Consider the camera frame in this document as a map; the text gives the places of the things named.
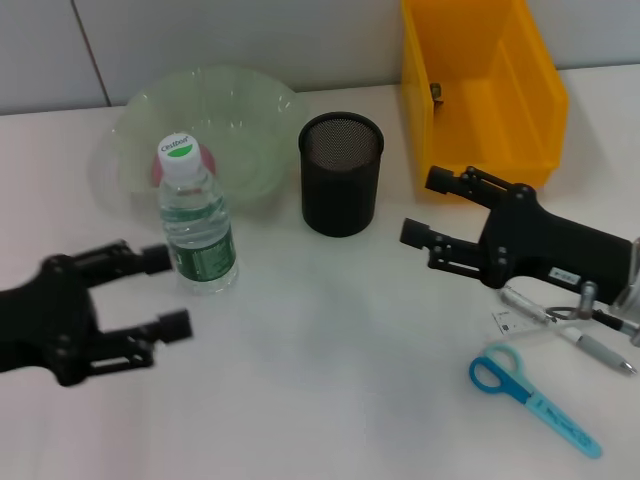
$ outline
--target pink object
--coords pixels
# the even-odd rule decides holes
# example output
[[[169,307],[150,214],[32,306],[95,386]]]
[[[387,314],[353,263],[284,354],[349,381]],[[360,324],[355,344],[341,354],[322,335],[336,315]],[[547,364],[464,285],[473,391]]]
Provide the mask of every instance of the pink object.
[[[198,143],[200,146],[200,154],[202,155],[202,163],[205,167],[209,169],[209,171],[215,176],[216,174],[216,161],[211,155],[211,152],[207,147],[203,144]],[[151,167],[151,179],[153,181],[153,186],[157,187],[160,185],[160,180],[162,180],[162,165],[160,165],[160,159],[158,158],[158,154],[153,158],[153,166]]]

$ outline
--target white label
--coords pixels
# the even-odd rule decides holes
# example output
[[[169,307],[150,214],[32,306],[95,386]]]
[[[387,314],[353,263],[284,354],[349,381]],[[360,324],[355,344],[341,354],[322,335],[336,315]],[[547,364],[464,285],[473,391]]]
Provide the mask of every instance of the white label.
[[[549,276],[556,280],[560,280],[561,282],[568,283],[569,285],[577,285],[580,281],[580,275],[576,275],[575,273],[570,273],[556,267],[551,269]]]

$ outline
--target bottle label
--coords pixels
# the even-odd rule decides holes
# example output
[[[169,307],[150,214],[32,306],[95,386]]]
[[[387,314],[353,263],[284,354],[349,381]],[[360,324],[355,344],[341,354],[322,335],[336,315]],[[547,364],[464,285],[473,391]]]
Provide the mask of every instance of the bottle label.
[[[210,282],[224,276],[236,261],[233,236],[229,229],[216,243],[202,248],[171,245],[180,274],[195,282]]]

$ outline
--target plastic water bottle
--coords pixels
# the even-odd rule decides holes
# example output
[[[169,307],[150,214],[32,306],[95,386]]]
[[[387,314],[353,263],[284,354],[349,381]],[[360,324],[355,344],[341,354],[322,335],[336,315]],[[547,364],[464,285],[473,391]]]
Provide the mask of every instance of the plastic water bottle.
[[[158,145],[158,158],[160,216],[181,283],[198,294],[223,290],[238,267],[222,190],[192,136],[169,135]]]

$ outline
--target black mesh pen holder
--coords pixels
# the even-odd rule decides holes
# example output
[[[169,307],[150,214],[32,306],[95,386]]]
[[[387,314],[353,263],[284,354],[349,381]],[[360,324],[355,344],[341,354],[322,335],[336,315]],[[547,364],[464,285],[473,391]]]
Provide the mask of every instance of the black mesh pen holder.
[[[364,230],[375,211],[382,132],[355,113],[320,115],[302,129],[302,215],[329,237]]]

